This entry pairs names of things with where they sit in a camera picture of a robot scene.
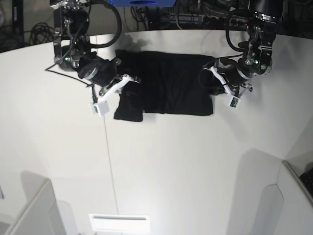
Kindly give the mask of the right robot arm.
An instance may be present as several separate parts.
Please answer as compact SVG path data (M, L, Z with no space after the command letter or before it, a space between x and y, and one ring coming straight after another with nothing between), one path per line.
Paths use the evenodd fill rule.
M93 5L104 6L116 18L116 33L104 44L90 42L90 11L85 8ZM110 92L121 92L129 82L141 82L137 76L118 73L117 68L121 65L118 57L105 60L97 55L96 49L112 46L122 33L122 20L113 4L107 0L52 0L50 6L54 9L55 23L53 66L63 71L76 72L75 80L91 89L94 103L100 97L107 97Z

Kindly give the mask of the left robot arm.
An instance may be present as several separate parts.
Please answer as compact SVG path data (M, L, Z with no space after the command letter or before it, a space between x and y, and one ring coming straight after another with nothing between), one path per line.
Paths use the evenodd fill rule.
M250 83L253 77L271 71L273 42L282 12L281 0L251 0L248 9L234 9L228 13L225 37L237 55L215 58L201 69L212 73L211 84L207 86L212 95L231 94L239 97L243 92L253 90ZM230 38L230 20L233 16L248 18L246 31L249 39L237 46Z

